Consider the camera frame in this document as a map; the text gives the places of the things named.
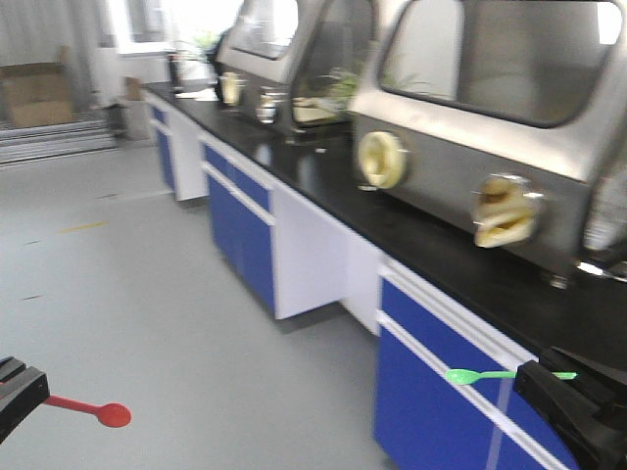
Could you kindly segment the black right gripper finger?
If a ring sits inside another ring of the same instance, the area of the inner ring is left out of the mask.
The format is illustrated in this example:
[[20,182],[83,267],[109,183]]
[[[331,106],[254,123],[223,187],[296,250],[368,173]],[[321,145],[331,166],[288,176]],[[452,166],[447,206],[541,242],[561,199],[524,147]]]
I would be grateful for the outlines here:
[[539,362],[519,366],[514,390],[553,428],[580,469],[618,467],[618,406],[598,406]]
[[598,406],[626,405],[625,370],[555,347],[542,351],[539,363],[552,372],[575,372],[567,384]]

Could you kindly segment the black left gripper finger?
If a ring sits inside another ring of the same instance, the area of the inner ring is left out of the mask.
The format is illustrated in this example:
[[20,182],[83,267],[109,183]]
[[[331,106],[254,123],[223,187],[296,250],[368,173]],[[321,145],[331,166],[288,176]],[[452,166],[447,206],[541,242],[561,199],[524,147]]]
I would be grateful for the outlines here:
[[1,359],[1,443],[50,397],[47,375],[8,356]]

